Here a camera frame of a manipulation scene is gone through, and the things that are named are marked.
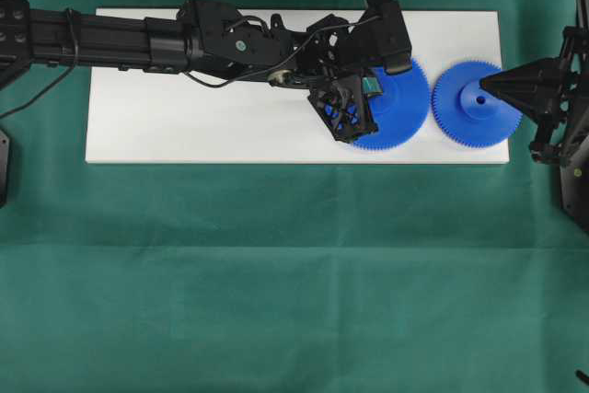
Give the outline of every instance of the blue plastic gear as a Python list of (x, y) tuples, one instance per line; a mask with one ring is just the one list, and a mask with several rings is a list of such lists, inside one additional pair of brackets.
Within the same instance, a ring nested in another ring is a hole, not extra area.
[(411, 64), (410, 71), (399, 75), (375, 69), (383, 94), (370, 98), (368, 104), (378, 132), (360, 137), (354, 146), (389, 149), (407, 142), (422, 127), (430, 110), (430, 87), (417, 61)]
[(454, 141), (489, 147), (509, 138), (522, 113), (480, 88), (479, 81), (501, 72), (493, 64), (464, 62), (447, 70), (433, 89), (433, 116)]

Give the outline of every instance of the green tablecloth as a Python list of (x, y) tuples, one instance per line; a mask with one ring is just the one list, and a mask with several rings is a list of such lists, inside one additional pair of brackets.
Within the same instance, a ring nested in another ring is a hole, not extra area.
[[(400, 1), (500, 10), (505, 67), (558, 53), (574, 21), (574, 0)], [(89, 79), (2, 123), (0, 391), (585, 391), (589, 237), (531, 162), (530, 123), (500, 167), (90, 166)]]

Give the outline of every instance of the wire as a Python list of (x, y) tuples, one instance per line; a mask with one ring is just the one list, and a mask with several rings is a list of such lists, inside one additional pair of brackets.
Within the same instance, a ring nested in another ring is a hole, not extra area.
[(67, 18), (67, 23), (68, 23), (69, 30), (70, 30), (70, 36), (72, 38), (72, 43), (74, 44), (74, 60), (72, 61), (72, 65), (69, 66), (60, 75), (58, 75), (57, 78), (55, 78), (55, 80), (53, 80), (49, 85), (47, 85), (41, 91), (39, 91), (32, 99), (30, 99), (26, 103), (23, 103), (22, 105), (19, 105), (19, 106), (13, 108), (12, 110), (7, 110), (6, 112), (1, 113), (0, 120), (8, 117), (9, 115), (16, 114), (17, 112), (25, 110), (30, 105), (35, 103), (39, 98), (41, 98), (45, 94), (47, 94), (47, 92), (49, 92), (58, 83), (60, 83), (62, 80), (64, 80), (66, 77), (68, 77), (72, 71), (74, 71), (74, 68), (77, 66), (77, 63), (78, 63), (80, 48), (79, 48), (77, 36), (75, 35), (74, 21), (72, 19), (72, 9), (71, 8), (67, 8), (65, 10), (65, 16)]
[(344, 24), (340, 24), (340, 25), (330, 25), (328, 27), (323, 27), (323, 28), (319, 28), (316, 29), (315, 31), (313, 31), (307, 38), (306, 40), (301, 43), (299, 45), (299, 47), (294, 50), (293, 52), (291, 52), (290, 55), (288, 55), (288, 57), (284, 58), (281, 62), (275, 64), (274, 66), (271, 66), (270, 68), (266, 68), (266, 69), (262, 69), (260, 71), (254, 71), (251, 73), (246, 73), (243, 75), (238, 75), (237, 77), (234, 78), (230, 78), (229, 80), (226, 80), (223, 83), (207, 83), (204, 80), (201, 80), (200, 78), (195, 77), (194, 75), (192, 75), (189, 72), (185, 72), (183, 73), (185, 76), (187, 76), (188, 78), (190, 78), (191, 80), (194, 80), (196, 83), (203, 85), (204, 87), (226, 87), (227, 85), (231, 85), (233, 82), (237, 82), (239, 80), (245, 80), (246, 78), (250, 78), (253, 76), (257, 76), (257, 75), (264, 75), (264, 74), (268, 74), (271, 73), (272, 71), (280, 68), (281, 66), (289, 63), (291, 60), (293, 60), (293, 58), (300, 53), (314, 38), (317, 34), (319, 34), (319, 32), (325, 32), (325, 31), (330, 31), (332, 29), (340, 29), (340, 28), (348, 28), (348, 27), (359, 27), (362, 25), (365, 25), (366, 23), (370, 23), (374, 20), (379, 19), (379, 16), (373, 16), (370, 17), (366, 20), (361, 20), (359, 22), (354, 22), (354, 23), (344, 23)]
[(238, 20), (237, 22), (234, 22), (234, 23), (231, 23), (230, 25), (228, 25), (227, 28), (225, 28), (225, 32), (229, 32), (231, 29), (236, 28), (239, 25), (241, 25), (242, 23), (246, 23), (248, 21), (259, 22), (261, 25), (261, 28), (264, 31), (264, 34), (270, 33), (270, 30), (268, 29), (268, 24), (264, 20), (262, 20), (261, 18), (259, 18), (257, 16), (244, 16), (240, 20)]

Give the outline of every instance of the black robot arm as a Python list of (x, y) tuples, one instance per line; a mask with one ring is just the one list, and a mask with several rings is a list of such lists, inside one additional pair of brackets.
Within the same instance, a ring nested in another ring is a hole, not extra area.
[[(410, 57), (396, 0), (366, 0), (358, 22), (329, 15), (305, 32), (287, 29), (278, 14), (266, 24), (209, 0), (187, 0), (175, 20), (46, 11), (29, 8), (27, 0), (0, 0), (0, 88), (32, 64), (183, 73), (208, 87), (268, 82), (308, 89), (321, 120), (345, 143), (378, 129), (367, 102), (381, 92), (371, 68), (402, 73), (411, 68)], [(193, 72), (225, 81), (209, 84)]]

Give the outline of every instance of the white board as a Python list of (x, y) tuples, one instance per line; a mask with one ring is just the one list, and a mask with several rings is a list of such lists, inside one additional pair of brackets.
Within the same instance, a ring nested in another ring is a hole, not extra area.
[[(244, 10), (266, 20), (274, 11)], [(283, 10), (288, 29), (304, 30), (333, 11)], [(103, 16), (173, 18), (172, 9), (99, 9)], [(360, 11), (337, 11), (357, 20)], [(413, 57), (430, 88), (466, 60), (501, 66), (497, 12), (406, 11)], [(203, 79), (215, 81), (202, 75)], [(93, 68), (87, 126), (89, 163), (485, 164), (509, 161), (507, 142), (473, 149), (450, 140), (430, 112), (407, 143), (365, 151), (335, 142), (306, 91), (237, 82), (201, 87), (184, 75)]]

